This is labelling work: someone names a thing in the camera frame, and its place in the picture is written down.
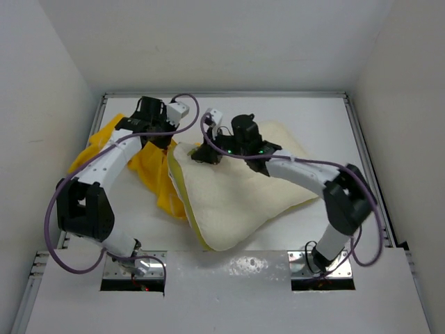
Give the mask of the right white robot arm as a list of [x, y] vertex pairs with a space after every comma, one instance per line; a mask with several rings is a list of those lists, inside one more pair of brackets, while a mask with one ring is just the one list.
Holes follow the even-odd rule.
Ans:
[[325, 273], [344, 246], [361, 228], [377, 202], [358, 167], [330, 161], [298, 158], [282, 146], [265, 140], [254, 115], [243, 114], [231, 121], [232, 132], [220, 130], [223, 115], [209, 109], [201, 118], [203, 144], [192, 160], [218, 164], [222, 157], [243, 160], [256, 173], [291, 182], [311, 191], [325, 203], [328, 225], [311, 251], [315, 267]]

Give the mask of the cream white pillow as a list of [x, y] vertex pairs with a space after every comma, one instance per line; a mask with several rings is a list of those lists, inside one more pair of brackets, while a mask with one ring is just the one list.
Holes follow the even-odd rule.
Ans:
[[301, 186], [254, 172], [241, 159], [193, 161], [195, 149], [180, 142], [166, 162], [188, 224], [206, 251], [227, 251], [280, 214], [318, 200]]

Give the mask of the yellow pillowcase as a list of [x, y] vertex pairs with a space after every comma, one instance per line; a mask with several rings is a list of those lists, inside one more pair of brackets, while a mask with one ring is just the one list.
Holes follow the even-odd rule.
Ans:
[[[68, 170], [70, 173], [104, 148], [115, 126], [123, 117], [123, 114], [117, 114], [102, 129], [90, 137], [89, 146], [74, 160]], [[173, 141], [167, 150], [161, 150], [154, 144], [148, 143], [142, 151], [130, 160], [127, 167], [129, 170], [137, 172], [140, 181], [154, 193], [156, 205], [160, 209], [174, 218], [185, 220], [184, 205], [170, 179], [167, 162], [167, 154], [172, 152], [176, 145]]]

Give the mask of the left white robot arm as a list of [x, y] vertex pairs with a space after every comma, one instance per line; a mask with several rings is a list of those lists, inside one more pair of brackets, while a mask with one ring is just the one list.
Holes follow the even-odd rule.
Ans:
[[107, 193], [130, 160], [148, 144], [166, 149], [189, 107], [181, 102], [143, 96], [131, 116], [120, 118], [88, 165], [61, 189], [56, 199], [58, 226], [105, 248], [114, 261], [134, 276], [151, 267], [138, 254], [140, 242], [115, 226]]

